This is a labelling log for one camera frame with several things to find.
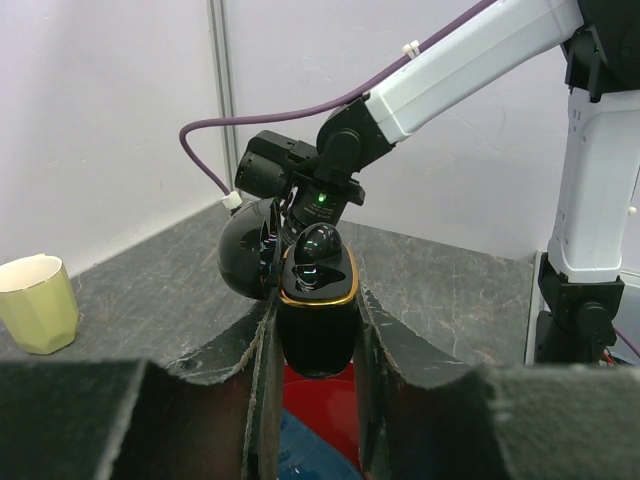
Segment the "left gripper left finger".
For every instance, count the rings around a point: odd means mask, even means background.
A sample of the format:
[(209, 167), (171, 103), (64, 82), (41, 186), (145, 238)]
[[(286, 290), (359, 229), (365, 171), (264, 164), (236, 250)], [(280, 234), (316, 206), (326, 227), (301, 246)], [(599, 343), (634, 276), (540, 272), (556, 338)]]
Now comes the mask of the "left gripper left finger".
[(273, 301), (168, 366), (5, 361), (5, 479), (273, 479), (283, 361)]

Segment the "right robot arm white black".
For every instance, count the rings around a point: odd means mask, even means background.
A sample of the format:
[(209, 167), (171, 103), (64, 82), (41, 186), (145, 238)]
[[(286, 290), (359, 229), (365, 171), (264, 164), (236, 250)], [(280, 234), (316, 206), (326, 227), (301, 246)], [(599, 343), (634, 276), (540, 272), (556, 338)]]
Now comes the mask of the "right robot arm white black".
[(336, 222), (364, 199), (354, 174), (516, 66), (552, 48), (567, 62), (568, 134), (553, 232), (538, 285), (539, 363), (595, 363), (614, 345), (622, 238), (639, 175), (639, 5), (482, 1), (390, 74), (331, 105), (314, 145), (263, 131), (235, 184), (290, 199), (284, 234)]

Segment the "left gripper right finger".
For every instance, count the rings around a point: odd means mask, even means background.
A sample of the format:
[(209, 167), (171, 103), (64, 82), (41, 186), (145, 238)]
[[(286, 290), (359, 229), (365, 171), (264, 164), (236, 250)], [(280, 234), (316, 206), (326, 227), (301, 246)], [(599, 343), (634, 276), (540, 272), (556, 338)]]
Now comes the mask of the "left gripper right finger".
[(370, 479), (635, 479), (639, 371), (470, 366), (357, 296), (361, 468)]

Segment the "black earbud case gold rim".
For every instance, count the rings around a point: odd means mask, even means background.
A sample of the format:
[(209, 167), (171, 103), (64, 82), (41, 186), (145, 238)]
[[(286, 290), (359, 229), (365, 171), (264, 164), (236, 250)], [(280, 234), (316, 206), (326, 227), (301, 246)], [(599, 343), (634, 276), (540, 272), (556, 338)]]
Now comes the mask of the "black earbud case gold rim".
[(359, 274), (351, 250), (312, 264), (294, 261), (285, 242), (276, 199), (243, 203), (237, 193), (223, 201), (230, 213), (218, 247), (217, 262), (226, 285), (254, 300), (271, 299), (284, 357), (299, 375), (336, 376), (351, 362), (359, 320)]

